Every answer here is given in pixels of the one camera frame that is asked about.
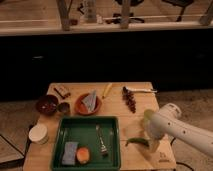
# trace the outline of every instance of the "wall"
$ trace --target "wall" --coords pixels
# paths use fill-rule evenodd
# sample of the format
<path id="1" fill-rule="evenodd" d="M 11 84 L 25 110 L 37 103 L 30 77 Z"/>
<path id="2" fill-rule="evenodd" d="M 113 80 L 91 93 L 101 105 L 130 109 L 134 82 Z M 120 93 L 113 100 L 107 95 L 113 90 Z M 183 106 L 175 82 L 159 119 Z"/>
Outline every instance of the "wall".
<path id="1" fill-rule="evenodd" d="M 0 99 L 35 99 L 51 82 L 213 86 L 212 29 L 0 37 Z"/>

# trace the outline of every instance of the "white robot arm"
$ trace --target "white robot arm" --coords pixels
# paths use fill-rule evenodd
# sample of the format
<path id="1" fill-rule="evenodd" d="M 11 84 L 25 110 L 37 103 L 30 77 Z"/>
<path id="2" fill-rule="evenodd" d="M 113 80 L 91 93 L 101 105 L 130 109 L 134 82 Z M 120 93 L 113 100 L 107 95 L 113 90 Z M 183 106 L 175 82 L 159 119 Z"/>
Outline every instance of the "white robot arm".
<path id="1" fill-rule="evenodd" d="M 173 103 L 145 112 L 145 130 L 151 139 L 160 140 L 167 133 L 213 157 L 213 132 L 186 124 L 178 120 L 180 116 L 180 108 Z"/>

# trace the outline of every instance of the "green tray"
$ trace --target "green tray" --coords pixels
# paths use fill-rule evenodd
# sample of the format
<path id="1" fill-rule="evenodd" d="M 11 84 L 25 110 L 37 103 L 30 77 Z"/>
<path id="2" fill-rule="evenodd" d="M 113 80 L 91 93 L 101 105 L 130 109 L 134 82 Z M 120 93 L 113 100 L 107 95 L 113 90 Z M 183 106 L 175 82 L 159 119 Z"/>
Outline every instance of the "green tray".
<path id="1" fill-rule="evenodd" d="M 102 156 L 96 124 L 101 127 L 108 155 Z M 74 166 L 61 163 L 67 141 L 79 142 L 78 147 L 87 146 L 90 161 L 86 165 L 76 162 Z M 59 123 L 51 161 L 53 171 L 118 171 L 121 166 L 118 120 L 113 116 L 64 117 Z"/>

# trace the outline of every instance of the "fork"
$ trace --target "fork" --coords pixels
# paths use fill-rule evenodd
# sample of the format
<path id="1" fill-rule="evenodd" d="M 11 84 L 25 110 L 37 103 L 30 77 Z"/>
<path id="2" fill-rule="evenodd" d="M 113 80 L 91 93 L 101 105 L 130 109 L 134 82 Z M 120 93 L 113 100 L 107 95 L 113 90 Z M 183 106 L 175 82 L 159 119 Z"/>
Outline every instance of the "fork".
<path id="1" fill-rule="evenodd" d="M 103 156 L 108 155 L 107 148 L 106 148 L 106 146 L 104 145 L 104 142 L 103 142 L 103 139 L 102 139 L 102 136 L 101 136 L 100 125 L 98 125 L 98 124 L 96 125 L 96 131 L 97 131 L 97 133 L 98 133 L 98 138 L 99 138 L 100 143 L 101 143 L 101 154 L 102 154 Z"/>

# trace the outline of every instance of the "yellow banana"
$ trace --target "yellow banana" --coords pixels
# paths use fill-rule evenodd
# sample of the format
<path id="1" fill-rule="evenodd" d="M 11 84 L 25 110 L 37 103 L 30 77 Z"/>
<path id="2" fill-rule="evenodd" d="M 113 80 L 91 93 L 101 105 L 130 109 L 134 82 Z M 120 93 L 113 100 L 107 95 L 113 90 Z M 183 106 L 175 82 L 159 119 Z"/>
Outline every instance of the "yellow banana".
<path id="1" fill-rule="evenodd" d="M 109 91 L 111 90 L 112 85 L 113 85 L 112 83 L 109 83 L 109 84 L 106 85 L 106 87 L 105 87 L 105 89 L 104 89 L 104 91 L 103 91 L 103 95 L 102 95 L 102 98 L 103 98 L 103 99 L 107 96 L 107 94 L 108 94 Z"/>

